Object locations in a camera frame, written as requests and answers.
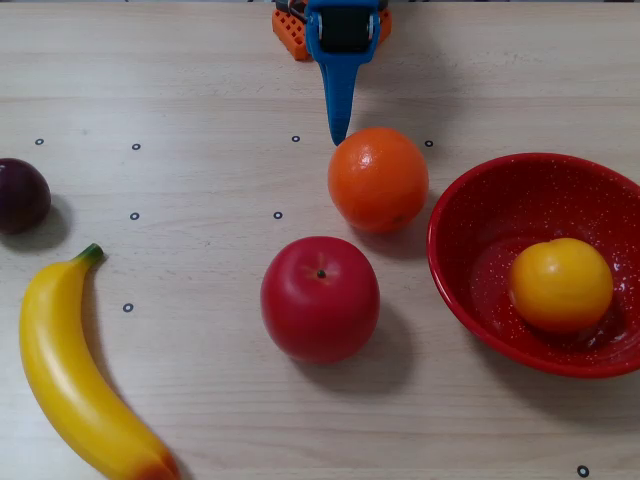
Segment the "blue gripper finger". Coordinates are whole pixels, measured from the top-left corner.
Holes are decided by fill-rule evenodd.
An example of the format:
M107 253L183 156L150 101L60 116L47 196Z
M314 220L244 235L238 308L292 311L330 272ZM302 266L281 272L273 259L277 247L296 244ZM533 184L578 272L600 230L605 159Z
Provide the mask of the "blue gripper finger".
M312 28L306 24L306 44L320 68L331 139L338 145L345 140L351 119L356 77L361 65L372 60L379 40L377 25L374 40L363 53L328 53L320 49Z

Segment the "blue gripper body with motor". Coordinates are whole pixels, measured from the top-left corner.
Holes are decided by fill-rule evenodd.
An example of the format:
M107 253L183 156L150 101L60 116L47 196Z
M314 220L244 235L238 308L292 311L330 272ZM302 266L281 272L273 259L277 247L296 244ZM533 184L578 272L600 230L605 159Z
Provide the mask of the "blue gripper body with motor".
M307 25L328 53L363 53L379 24L378 1L310 1Z

